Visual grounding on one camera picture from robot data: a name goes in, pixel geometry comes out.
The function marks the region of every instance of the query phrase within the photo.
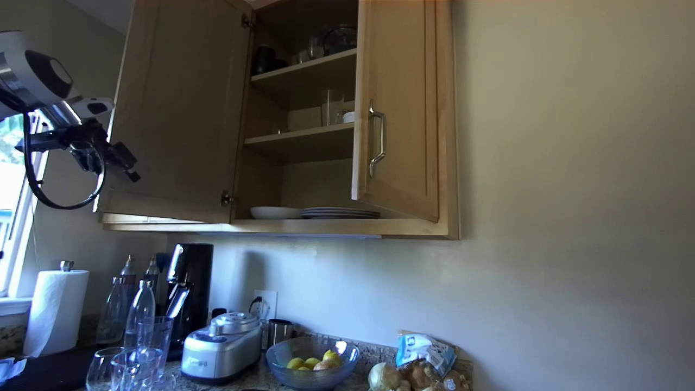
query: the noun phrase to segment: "fruit bowl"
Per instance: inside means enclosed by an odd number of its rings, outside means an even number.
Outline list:
[[[361,349],[348,342],[298,336],[271,345],[265,362],[288,388],[334,388],[357,369]]]

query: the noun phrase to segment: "wooden cabinet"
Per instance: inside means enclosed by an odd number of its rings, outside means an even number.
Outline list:
[[[451,237],[449,38],[448,0],[136,0],[110,128],[140,182],[106,184],[103,223]]]

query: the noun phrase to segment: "bowl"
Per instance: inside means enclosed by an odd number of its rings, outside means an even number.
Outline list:
[[[288,206],[251,206],[253,219],[301,219],[301,209]]]
[[[288,369],[291,360],[305,360],[317,359],[322,360],[324,355],[332,349],[339,355],[339,362],[329,369],[308,369],[299,366],[301,369]],[[301,388],[301,391],[314,391],[314,388],[334,388],[341,382],[345,382],[352,372],[357,369],[361,360],[361,349],[352,345],[349,342],[332,342],[332,338],[320,338],[320,336],[298,336],[287,338],[276,345],[271,345],[265,351],[265,362],[273,378],[288,388]]]

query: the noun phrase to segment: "open cabinet door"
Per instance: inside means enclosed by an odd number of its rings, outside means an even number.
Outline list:
[[[439,219],[434,0],[364,0],[352,197]]]
[[[108,182],[100,210],[226,221],[248,73],[244,0],[136,0],[110,137],[138,182]]]

